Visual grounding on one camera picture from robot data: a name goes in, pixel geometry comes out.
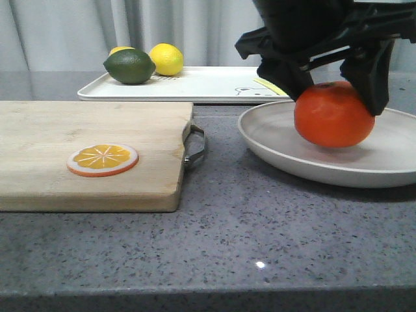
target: black robotic claw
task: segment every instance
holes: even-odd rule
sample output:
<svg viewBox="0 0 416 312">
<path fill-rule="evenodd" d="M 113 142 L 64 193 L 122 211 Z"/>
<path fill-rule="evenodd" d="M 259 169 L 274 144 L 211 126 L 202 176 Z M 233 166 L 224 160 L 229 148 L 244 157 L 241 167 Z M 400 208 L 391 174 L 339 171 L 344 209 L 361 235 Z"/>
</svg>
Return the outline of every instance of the black robotic claw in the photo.
<svg viewBox="0 0 416 312">
<path fill-rule="evenodd" d="M 416 1 L 253 0 L 265 27 L 235 44 L 241 57 L 260 54 L 260 77 L 296 100 L 313 85 L 310 70 L 344 60 L 341 75 L 373 116 L 389 102 L 388 76 L 395 39 L 416 42 Z"/>
</svg>

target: green lime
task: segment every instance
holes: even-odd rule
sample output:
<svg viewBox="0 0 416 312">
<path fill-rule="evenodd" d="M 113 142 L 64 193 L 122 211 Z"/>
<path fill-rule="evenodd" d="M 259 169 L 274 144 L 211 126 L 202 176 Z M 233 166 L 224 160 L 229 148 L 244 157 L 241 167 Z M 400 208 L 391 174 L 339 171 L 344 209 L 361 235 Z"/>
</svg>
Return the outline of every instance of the green lime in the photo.
<svg viewBox="0 0 416 312">
<path fill-rule="evenodd" d="M 126 85 L 147 81 L 156 69 L 149 55 L 137 49 L 123 49 L 110 55 L 103 63 L 111 77 Z"/>
</svg>

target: citrus fruit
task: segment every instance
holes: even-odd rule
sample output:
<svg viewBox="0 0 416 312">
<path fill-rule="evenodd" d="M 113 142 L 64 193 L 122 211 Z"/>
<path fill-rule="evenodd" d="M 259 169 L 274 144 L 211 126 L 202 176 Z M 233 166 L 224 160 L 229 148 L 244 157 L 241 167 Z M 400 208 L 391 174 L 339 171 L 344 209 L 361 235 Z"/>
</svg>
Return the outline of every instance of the citrus fruit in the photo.
<svg viewBox="0 0 416 312">
<path fill-rule="evenodd" d="M 114 48 L 111 49 L 109 55 L 112 55 L 113 53 L 115 53 L 117 51 L 126 50 L 126 49 L 134 49 L 134 48 L 133 47 L 125 47 L 125 46 L 122 46 L 122 47 L 114 47 Z"/>
<path fill-rule="evenodd" d="M 149 53 L 156 65 L 156 72 L 163 76 L 173 76 L 183 68 L 182 52 L 172 44 L 157 44 Z"/>
<path fill-rule="evenodd" d="M 310 86 L 296 100 L 294 125 L 306 140 L 328 148 L 354 146 L 371 133 L 375 117 L 348 81 Z"/>
<path fill-rule="evenodd" d="M 155 65 L 149 55 L 138 49 L 114 52 L 103 65 L 111 77 L 126 85 L 144 83 L 155 71 Z"/>
<path fill-rule="evenodd" d="M 73 153 L 66 163 L 68 169 L 83 177 L 106 177 L 134 167 L 138 154 L 124 144 L 98 144 Z"/>
</svg>

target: white curtain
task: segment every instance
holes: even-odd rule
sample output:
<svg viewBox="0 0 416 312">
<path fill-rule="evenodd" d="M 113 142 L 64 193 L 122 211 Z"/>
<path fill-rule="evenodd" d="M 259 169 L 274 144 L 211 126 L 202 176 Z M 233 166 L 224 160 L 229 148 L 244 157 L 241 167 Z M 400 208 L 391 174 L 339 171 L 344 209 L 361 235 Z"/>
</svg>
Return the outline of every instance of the white curtain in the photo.
<svg viewBox="0 0 416 312">
<path fill-rule="evenodd" d="M 252 0 L 0 0 L 0 70 L 103 71 L 112 47 L 159 42 L 180 48 L 186 66 L 257 66 L 234 44 L 262 25 Z M 398 40 L 391 69 L 416 71 L 414 55 Z"/>
</svg>

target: plate rim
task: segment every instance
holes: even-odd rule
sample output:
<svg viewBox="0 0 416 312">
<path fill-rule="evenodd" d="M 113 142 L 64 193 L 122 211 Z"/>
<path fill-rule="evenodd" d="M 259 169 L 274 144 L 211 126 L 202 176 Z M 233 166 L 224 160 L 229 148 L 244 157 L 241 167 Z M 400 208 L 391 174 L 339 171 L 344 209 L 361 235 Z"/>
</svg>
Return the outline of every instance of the plate rim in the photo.
<svg viewBox="0 0 416 312">
<path fill-rule="evenodd" d="M 403 169 L 403 170 L 374 170 L 374 169 L 358 169 L 358 168 L 347 168 L 347 167 L 343 167 L 343 166 L 337 166 L 337 165 L 332 165 L 332 164 L 320 164 L 318 162 L 314 162 L 314 161 L 309 161 L 307 159 L 301 159 L 295 156 L 291 156 L 291 155 L 287 155 L 285 153 L 282 153 L 280 151 L 276 151 L 275 149 L 272 149 L 268 146 L 265 146 L 261 143 L 259 143 L 258 141 L 252 139 L 249 135 L 247 135 L 247 133 L 244 131 L 243 126 L 241 125 L 242 120 L 245 116 L 247 116 L 247 114 L 251 113 L 254 110 L 257 109 L 261 109 L 263 107 L 267 107 L 267 106 L 273 106 L 273 105 L 282 105 L 282 104 L 289 104 L 292 103 L 294 104 L 295 102 L 291 99 L 289 100 L 283 100 L 283 101 L 273 101 L 270 103 L 265 103 L 265 104 L 261 104 L 255 107 L 252 107 L 246 111 L 244 111 L 238 119 L 237 122 L 237 127 L 241 133 L 241 135 L 248 141 L 250 141 L 252 144 L 256 145 L 259 148 L 262 148 L 264 150 L 267 150 L 275 155 L 278 155 L 279 157 L 283 157 L 286 158 L 290 161 L 296 161 L 298 163 L 303 163 L 306 165 L 310 165 L 310 166 L 315 166 L 315 167 L 319 167 L 319 168 L 325 168 L 325 169 L 331 169 L 331 170 L 337 170 L 337 171 L 344 171 L 344 172 L 353 172 L 353 173 L 362 173 L 362 174 L 411 174 L 411 173 L 415 173 L 416 172 L 416 167 L 414 169 Z M 408 112 L 402 112 L 401 110 L 396 110 L 396 109 L 390 109 L 390 108 L 386 108 L 385 111 L 389 111 L 395 114 L 399 114 L 399 115 L 404 115 L 410 118 L 413 118 L 416 122 L 416 115 L 410 114 Z"/>
</svg>

